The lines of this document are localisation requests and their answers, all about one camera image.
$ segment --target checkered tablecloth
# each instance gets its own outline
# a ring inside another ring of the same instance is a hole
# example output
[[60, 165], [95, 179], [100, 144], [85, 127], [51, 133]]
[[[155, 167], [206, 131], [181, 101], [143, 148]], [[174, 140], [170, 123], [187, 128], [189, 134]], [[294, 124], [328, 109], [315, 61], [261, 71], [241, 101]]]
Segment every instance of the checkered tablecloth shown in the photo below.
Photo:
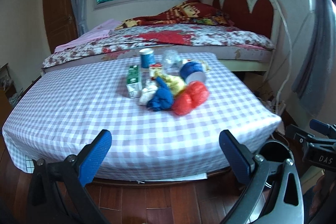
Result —
[[181, 54], [211, 66], [211, 95], [186, 116], [151, 112], [129, 99], [126, 74], [139, 58], [106, 61], [43, 76], [14, 108], [3, 135], [14, 164], [27, 172], [26, 156], [48, 162], [78, 154], [102, 129], [112, 146], [97, 177], [157, 180], [211, 172], [228, 166], [219, 133], [229, 129], [257, 150], [280, 122], [210, 53]]

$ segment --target floral bedsheet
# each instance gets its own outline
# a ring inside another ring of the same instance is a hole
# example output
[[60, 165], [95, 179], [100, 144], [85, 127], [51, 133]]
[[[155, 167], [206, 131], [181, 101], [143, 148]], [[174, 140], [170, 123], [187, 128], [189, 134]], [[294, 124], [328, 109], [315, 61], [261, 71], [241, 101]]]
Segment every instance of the floral bedsheet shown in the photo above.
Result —
[[134, 26], [113, 31], [107, 38], [56, 52], [44, 60], [43, 68], [61, 65], [88, 56], [158, 45], [254, 45], [268, 50], [274, 49], [274, 45], [267, 37], [236, 27], [190, 24]]

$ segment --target patterned blanket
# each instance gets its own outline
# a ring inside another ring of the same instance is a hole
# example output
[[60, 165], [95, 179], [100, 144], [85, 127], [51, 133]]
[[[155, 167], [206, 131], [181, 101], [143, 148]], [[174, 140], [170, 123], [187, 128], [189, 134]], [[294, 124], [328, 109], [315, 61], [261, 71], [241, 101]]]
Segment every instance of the patterned blanket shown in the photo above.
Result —
[[269, 50], [274, 49], [267, 37], [242, 31], [236, 27], [191, 24], [135, 26], [113, 31], [108, 38], [56, 52], [44, 60], [43, 68], [93, 55], [172, 44], [188, 46], [254, 45]]
[[157, 25], [157, 24], [202, 24], [233, 26], [228, 15], [199, 0], [187, 0], [156, 16], [136, 17], [123, 21], [116, 30], [134, 26]]

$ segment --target red plastic bag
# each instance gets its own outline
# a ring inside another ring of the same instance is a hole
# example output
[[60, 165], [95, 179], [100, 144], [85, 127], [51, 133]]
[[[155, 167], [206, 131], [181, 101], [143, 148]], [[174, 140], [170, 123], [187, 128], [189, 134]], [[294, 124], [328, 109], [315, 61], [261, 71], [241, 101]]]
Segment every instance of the red plastic bag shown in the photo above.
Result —
[[204, 83], [200, 81], [194, 81], [189, 83], [184, 92], [190, 95], [193, 101], [193, 108], [196, 108], [203, 104], [206, 100], [208, 100], [210, 95], [207, 87], [204, 85]]
[[182, 92], [174, 101], [171, 109], [176, 115], [186, 115], [193, 110], [193, 102], [189, 94]]

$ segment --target blue canister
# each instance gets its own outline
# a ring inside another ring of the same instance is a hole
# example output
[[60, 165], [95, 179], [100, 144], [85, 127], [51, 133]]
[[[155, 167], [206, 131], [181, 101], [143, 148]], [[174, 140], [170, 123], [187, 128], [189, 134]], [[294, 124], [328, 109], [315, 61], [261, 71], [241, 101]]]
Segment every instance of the blue canister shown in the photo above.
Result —
[[185, 63], [180, 70], [180, 76], [187, 84], [193, 81], [200, 81], [202, 83], [206, 81], [202, 64], [195, 61]]
[[148, 69], [149, 65], [155, 64], [154, 50], [152, 48], [143, 48], [140, 50], [141, 68]]

